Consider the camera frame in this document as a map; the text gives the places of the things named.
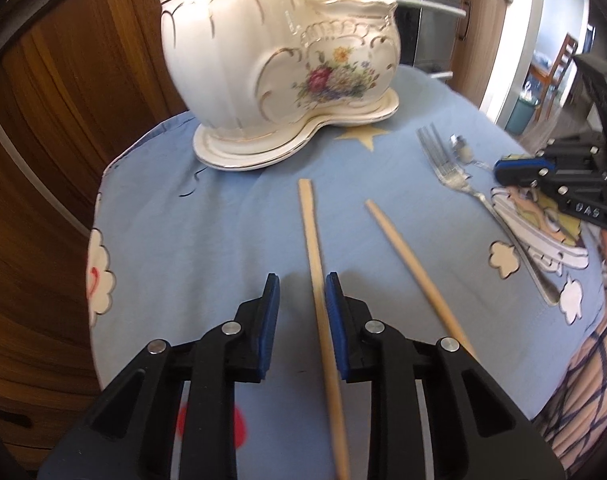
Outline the silver flower spoon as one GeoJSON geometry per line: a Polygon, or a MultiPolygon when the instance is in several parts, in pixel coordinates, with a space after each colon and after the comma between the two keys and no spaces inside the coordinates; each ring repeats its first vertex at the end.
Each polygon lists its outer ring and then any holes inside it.
{"type": "Polygon", "coordinates": [[[450,136],[450,143],[455,157],[461,164],[474,165],[489,172],[492,171],[491,166],[475,157],[473,150],[463,136],[450,136]]]}

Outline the wooden chopstick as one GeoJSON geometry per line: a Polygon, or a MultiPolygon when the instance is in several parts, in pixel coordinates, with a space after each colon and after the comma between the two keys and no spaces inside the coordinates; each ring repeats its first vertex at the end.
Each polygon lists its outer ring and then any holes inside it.
{"type": "Polygon", "coordinates": [[[312,182],[309,179],[300,179],[298,181],[298,193],[310,268],[315,319],[317,320],[317,336],[319,336],[335,478],[348,480],[351,478],[348,438],[331,327],[329,327],[325,304],[323,263],[319,234],[317,234],[317,222],[315,222],[312,182]]]}
{"type": "Polygon", "coordinates": [[[366,200],[365,206],[383,231],[390,245],[395,249],[395,252],[407,267],[407,270],[413,275],[415,282],[418,284],[427,301],[437,314],[441,324],[445,326],[447,334],[459,341],[468,353],[477,359],[477,353],[466,335],[465,330],[463,330],[463,326],[457,320],[436,284],[429,277],[424,266],[422,266],[421,261],[418,260],[409,244],[407,244],[403,236],[396,229],[396,226],[373,200],[366,200]]]}

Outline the blue cartoon tablecloth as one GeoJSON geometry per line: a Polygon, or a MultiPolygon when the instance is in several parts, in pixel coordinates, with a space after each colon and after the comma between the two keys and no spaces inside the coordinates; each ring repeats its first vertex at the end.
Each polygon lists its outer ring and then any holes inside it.
{"type": "Polygon", "coordinates": [[[606,425],[591,378],[606,312],[590,227],[538,188],[495,182],[487,166],[516,142],[445,84],[412,68],[393,83],[398,112],[370,133],[327,127],[297,154],[256,171],[204,166],[196,118],[162,122],[106,169],[89,242],[92,351],[102,384],[144,344],[195,339],[281,281],[268,378],[241,385],[238,470],[245,479],[335,474],[298,183],[309,179],[325,268],[409,336],[443,334],[381,229],[374,200],[418,255],[483,365],[532,418],[566,468],[606,425]],[[460,134],[483,165],[487,203],[441,185],[417,140],[460,134]]]}

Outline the white porcelain utensil holder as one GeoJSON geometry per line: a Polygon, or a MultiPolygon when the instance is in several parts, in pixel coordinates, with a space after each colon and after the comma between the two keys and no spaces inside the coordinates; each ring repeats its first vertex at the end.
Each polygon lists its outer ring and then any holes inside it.
{"type": "Polygon", "coordinates": [[[395,0],[159,0],[162,53],[195,115],[193,150],[224,171],[294,155],[326,126],[396,113],[395,0]]]}

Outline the wooden chair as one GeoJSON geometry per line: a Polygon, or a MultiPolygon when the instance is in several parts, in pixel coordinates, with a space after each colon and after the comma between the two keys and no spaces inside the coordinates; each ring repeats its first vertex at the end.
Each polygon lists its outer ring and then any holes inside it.
{"type": "Polygon", "coordinates": [[[573,57],[577,53],[578,41],[567,34],[554,63],[547,70],[543,70],[535,63],[531,63],[528,70],[528,75],[535,78],[541,84],[540,104],[535,111],[535,122],[538,122],[544,104],[547,104],[546,119],[550,118],[554,101],[558,95],[559,87],[567,73],[568,67],[573,62],[573,57]]]}

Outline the silver fork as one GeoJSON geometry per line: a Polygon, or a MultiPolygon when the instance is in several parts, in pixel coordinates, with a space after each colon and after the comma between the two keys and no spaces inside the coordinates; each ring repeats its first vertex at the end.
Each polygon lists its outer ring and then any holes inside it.
{"type": "Polygon", "coordinates": [[[430,165],[433,167],[433,172],[441,184],[452,191],[474,197],[475,200],[478,200],[486,208],[488,214],[501,226],[506,236],[509,237],[521,263],[523,263],[523,266],[535,283],[535,287],[538,289],[543,300],[549,306],[558,306],[561,302],[561,292],[557,286],[535,265],[527,250],[520,244],[519,239],[500,214],[494,210],[488,198],[468,183],[467,173],[459,164],[453,162],[451,156],[445,150],[445,144],[441,141],[436,127],[431,125],[430,127],[419,128],[417,130],[417,137],[430,165]]]}

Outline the teal trash bin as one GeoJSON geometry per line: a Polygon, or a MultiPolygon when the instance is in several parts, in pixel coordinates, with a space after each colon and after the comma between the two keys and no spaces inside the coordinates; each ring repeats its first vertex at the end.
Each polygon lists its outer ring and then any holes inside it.
{"type": "Polygon", "coordinates": [[[539,101],[537,99],[525,99],[520,96],[515,103],[511,116],[509,116],[505,130],[513,136],[523,134],[538,105],[539,101]]]}

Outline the stainless steel oven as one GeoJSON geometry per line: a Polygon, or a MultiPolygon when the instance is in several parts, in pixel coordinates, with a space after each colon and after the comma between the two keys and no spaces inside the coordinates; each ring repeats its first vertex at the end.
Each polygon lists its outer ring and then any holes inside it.
{"type": "Polygon", "coordinates": [[[401,39],[401,63],[442,81],[453,77],[455,43],[469,23],[467,0],[396,0],[395,18],[401,39]]]}

